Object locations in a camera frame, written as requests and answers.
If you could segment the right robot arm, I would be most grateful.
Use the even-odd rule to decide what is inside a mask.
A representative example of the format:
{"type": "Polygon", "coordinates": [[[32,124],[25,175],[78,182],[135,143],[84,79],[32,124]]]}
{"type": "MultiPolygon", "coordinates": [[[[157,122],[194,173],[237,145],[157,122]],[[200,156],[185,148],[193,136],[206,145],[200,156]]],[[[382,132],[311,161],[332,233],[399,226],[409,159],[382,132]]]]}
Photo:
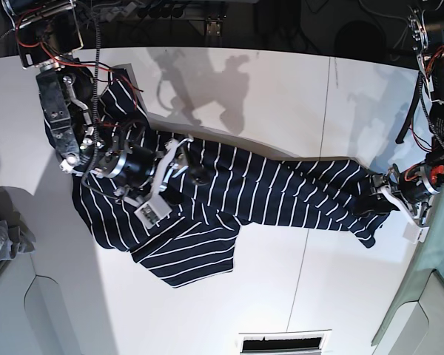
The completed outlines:
{"type": "Polygon", "coordinates": [[[169,140],[162,150],[138,145],[149,124],[139,88],[123,69],[99,59],[81,61],[74,53],[83,47],[75,10],[82,1],[3,1],[13,26],[24,68],[36,67],[39,100],[51,143],[61,158],[61,169],[115,184],[109,198],[135,206],[157,203],[169,179],[187,173],[196,186],[208,183],[208,172],[189,151],[190,136],[169,140]],[[99,74],[107,86],[121,89],[129,99],[120,123],[105,121],[99,74]]]}

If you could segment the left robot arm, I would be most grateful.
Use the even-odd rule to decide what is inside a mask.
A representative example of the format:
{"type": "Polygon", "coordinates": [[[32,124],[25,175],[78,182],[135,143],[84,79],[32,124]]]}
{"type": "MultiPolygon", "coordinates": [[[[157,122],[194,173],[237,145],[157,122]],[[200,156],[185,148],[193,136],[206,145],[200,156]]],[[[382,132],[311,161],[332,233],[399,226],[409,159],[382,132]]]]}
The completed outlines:
{"type": "Polygon", "coordinates": [[[444,189],[444,1],[415,7],[408,18],[418,76],[406,119],[395,139],[402,144],[408,133],[425,158],[400,171],[392,165],[385,174],[370,176],[370,191],[361,194],[354,213],[385,215],[402,212],[419,227],[426,222],[430,201],[444,189]],[[431,141],[414,133],[414,113],[420,107],[428,124],[431,141]]]}

